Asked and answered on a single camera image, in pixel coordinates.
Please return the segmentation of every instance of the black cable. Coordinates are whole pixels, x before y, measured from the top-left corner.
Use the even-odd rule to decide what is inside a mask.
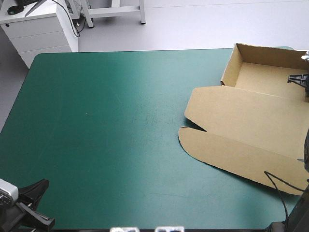
[[[286,204],[285,204],[285,202],[284,202],[284,199],[283,199],[283,197],[282,197],[282,195],[281,195],[281,193],[280,193],[280,191],[279,191],[277,185],[275,184],[275,182],[274,182],[274,181],[271,179],[271,177],[270,177],[270,175],[273,176],[273,174],[271,174],[271,173],[269,173],[269,172],[267,172],[267,171],[264,171],[264,173],[265,173],[265,175],[270,179],[270,181],[272,182],[272,184],[275,186],[275,188],[276,188],[276,190],[277,190],[277,192],[278,192],[278,194],[279,194],[279,196],[280,196],[280,199],[281,199],[281,201],[282,201],[282,204],[283,204],[283,207],[284,207],[284,211],[285,211],[285,224],[284,224],[284,226],[285,226],[286,231],[288,231],[289,216],[288,216],[288,209],[286,208]]]
[[[68,18],[69,18],[69,21],[70,21],[70,24],[71,24],[71,28],[72,28],[72,31],[73,31],[73,33],[74,33],[74,35],[78,38],[78,37],[80,37],[80,31],[78,31],[77,30],[77,28],[76,28],[76,26],[73,24],[73,22],[71,21],[71,17],[69,16],[69,13],[67,12],[67,10],[59,3],[59,2],[57,2],[57,1],[55,1],[55,0],[52,0],[54,3],[56,3],[56,4],[58,4],[59,6],[61,6],[61,8],[65,11],[65,13],[67,14],[67,16],[68,16]]]
[[[276,178],[277,180],[279,180],[279,181],[285,183],[286,185],[290,186],[291,188],[294,188],[294,189],[296,189],[296,190],[298,190],[298,191],[301,191],[301,192],[308,192],[307,190],[300,189],[300,188],[298,188],[298,187],[295,187],[295,186],[291,185],[290,183],[288,183],[288,182],[282,180],[281,178],[275,176],[274,174],[271,174],[271,173],[269,173],[269,172],[267,172],[267,171],[265,171],[264,173],[265,173],[265,175],[268,174],[268,175],[272,176],[273,178]]]
[[[81,33],[81,32],[84,30],[84,28],[85,28],[85,24],[86,24],[86,18],[85,18],[85,20],[84,20],[84,24],[83,24],[82,29],[81,29],[80,31],[78,31],[78,33]]]
[[[281,201],[282,201],[282,204],[283,204],[283,207],[284,207],[284,211],[285,211],[285,224],[284,224],[284,225],[285,225],[285,229],[286,229],[286,231],[287,231],[287,230],[288,230],[288,227],[289,227],[288,210],[287,210],[287,208],[286,208],[286,204],[285,204],[285,202],[284,202],[284,199],[283,199],[283,197],[282,197],[282,195],[281,195],[281,193],[280,193],[280,191],[279,191],[277,185],[276,185],[275,182],[271,179],[270,176],[272,176],[273,178],[276,178],[277,180],[283,182],[284,184],[286,184],[286,185],[290,186],[291,188],[294,188],[294,189],[296,189],[296,190],[298,190],[298,191],[301,191],[301,192],[308,192],[308,190],[303,190],[303,189],[300,189],[300,188],[298,188],[298,187],[295,187],[294,185],[291,185],[290,183],[288,183],[288,182],[282,180],[281,178],[275,176],[274,174],[272,174],[272,173],[270,173],[270,172],[264,171],[264,173],[265,173],[265,175],[270,179],[270,181],[272,182],[272,184],[275,186],[275,188],[276,188],[276,190],[277,190],[277,192],[278,192],[278,194],[279,194],[279,196],[280,196],[280,199],[281,199]]]

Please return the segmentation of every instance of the green table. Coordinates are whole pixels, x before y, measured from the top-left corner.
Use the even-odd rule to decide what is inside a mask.
[[[38,55],[0,135],[0,177],[49,179],[38,210],[55,228],[283,220],[275,190],[193,159],[178,141],[192,89],[219,85],[231,51]],[[298,199],[284,198],[290,210]]]

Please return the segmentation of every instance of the open cardboard box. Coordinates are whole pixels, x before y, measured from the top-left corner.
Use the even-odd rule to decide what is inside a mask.
[[[180,128],[179,139],[192,157],[270,186],[268,171],[300,188],[304,141],[309,127],[305,89],[287,83],[308,73],[305,52],[236,44],[221,86],[192,92],[185,116],[205,131]],[[301,192],[278,182],[287,193]]]

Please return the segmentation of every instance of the black mouse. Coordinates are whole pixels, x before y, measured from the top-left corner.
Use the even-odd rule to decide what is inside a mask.
[[[8,14],[9,15],[15,15],[17,13],[20,13],[24,10],[24,7],[23,6],[11,6],[9,9],[8,9]]]

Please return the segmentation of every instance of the cabinet drawer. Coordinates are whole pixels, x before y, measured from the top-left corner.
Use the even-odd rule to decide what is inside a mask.
[[[28,52],[20,52],[19,55],[25,62],[25,64],[30,68],[33,59],[36,55],[41,53],[53,53],[53,52],[71,52],[70,46],[61,46],[61,47],[50,47],[45,49],[33,50]]]
[[[62,27],[56,16],[1,24],[1,27],[10,39],[62,31]]]
[[[62,31],[11,39],[18,52],[69,45]]]

